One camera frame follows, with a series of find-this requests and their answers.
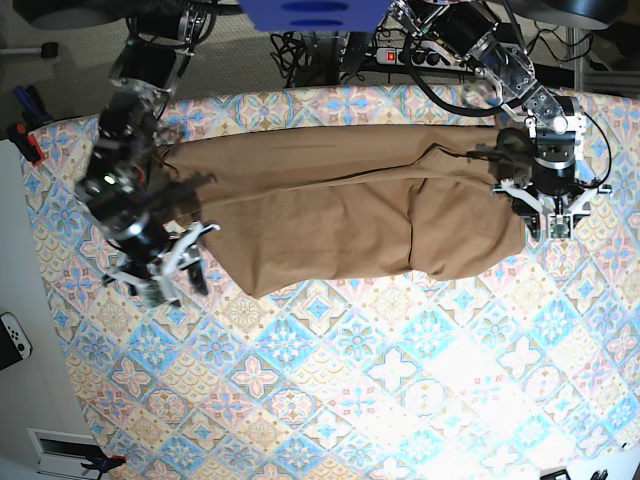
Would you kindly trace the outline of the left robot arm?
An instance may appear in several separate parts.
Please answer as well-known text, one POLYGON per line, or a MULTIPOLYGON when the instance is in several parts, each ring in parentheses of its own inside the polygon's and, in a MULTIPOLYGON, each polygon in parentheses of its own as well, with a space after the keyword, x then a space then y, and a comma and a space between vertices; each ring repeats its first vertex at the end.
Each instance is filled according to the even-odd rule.
POLYGON ((493 192, 511 198, 534 239, 572 238, 579 221, 590 215, 592 199, 611 191, 604 178, 586 182, 576 176, 591 120, 578 100, 553 94, 537 79, 523 43, 506 46, 497 39, 500 19, 483 1, 394 1, 389 14, 403 29, 402 64, 435 105, 468 118, 504 112, 522 124, 500 131, 495 146, 467 155, 495 164, 493 192), (460 107, 440 98, 417 70, 416 55, 425 41, 487 82, 496 106, 460 107))

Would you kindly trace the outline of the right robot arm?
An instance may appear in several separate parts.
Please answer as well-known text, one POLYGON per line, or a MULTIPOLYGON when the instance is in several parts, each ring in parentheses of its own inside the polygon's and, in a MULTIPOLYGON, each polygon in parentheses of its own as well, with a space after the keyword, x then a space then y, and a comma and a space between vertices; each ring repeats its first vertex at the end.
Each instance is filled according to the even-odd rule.
POLYGON ((109 74, 115 91, 100 114, 86 172, 75 186, 84 215, 125 258, 103 274, 103 285, 124 283, 151 308, 178 303, 172 281, 177 271, 186 273, 198 294, 209 292, 199 243, 217 224, 194 218, 181 233, 169 232, 165 224, 174 208, 193 199, 210 179, 194 174, 153 184, 151 175, 164 165, 156 150, 161 116, 216 18, 215 3, 198 1, 170 15, 127 17, 128 38, 109 74))

